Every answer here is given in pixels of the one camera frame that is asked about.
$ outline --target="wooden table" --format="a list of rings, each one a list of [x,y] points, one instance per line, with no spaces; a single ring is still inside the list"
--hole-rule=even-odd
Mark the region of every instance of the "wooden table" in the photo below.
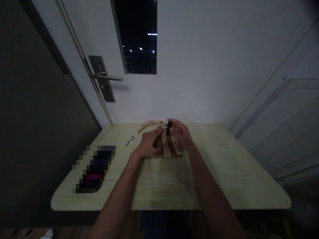
[[[53,210],[101,210],[120,177],[129,155],[141,141],[137,134],[141,124],[112,124],[106,126],[91,144],[74,170],[55,191]],[[283,209],[291,207],[286,192],[244,149],[218,124],[186,124],[203,159],[224,192],[233,209]],[[115,158],[99,191],[75,194],[82,170],[89,164],[98,145],[116,146]],[[200,209],[194,178],[187,153],[182,158],[147,159],[144,161],[136,186],[132,210],[192,210]]]

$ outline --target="door window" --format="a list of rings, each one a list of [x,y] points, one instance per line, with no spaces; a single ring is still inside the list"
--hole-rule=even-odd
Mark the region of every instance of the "door window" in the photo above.
[[[113,0],[126,74],[157,73],[157,0]]]

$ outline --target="door lock plate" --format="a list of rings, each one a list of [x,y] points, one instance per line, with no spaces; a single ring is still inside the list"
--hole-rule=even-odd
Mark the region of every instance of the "door lock plate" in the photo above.
[[[89,60],[94,73],[103,74],[107,76],[104,61],[101,56],[89,55]],[[106,102],[115,102],[110,81],[108,79],[103,79],[103,78],[97,78],[93,80],[97,80],[99,88],[100,88],[100,92],[102,93],[104,100]]]

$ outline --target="person's left hand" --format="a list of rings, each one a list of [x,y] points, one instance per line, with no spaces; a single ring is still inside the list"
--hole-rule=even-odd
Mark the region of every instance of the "person's left hand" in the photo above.
[[[162,147],[154,148],[156,138],[163,132],[162,128],[155,129],[146,133],[139,146],[133,151],[132,156],[144,158],[146,156],[156,154],[162,150]]]

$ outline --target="forearm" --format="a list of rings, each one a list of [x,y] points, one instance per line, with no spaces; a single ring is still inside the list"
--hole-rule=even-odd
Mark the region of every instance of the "forearm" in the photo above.
[[[195,146],[191,147],[188,155],[195,178],[198,201],[213,233],[218,238],[245,238],[245,231],[198,149]]]
[[[103,206],[89,238],[120,238],[131,209],[142,158],[131,155],[120,178]]]

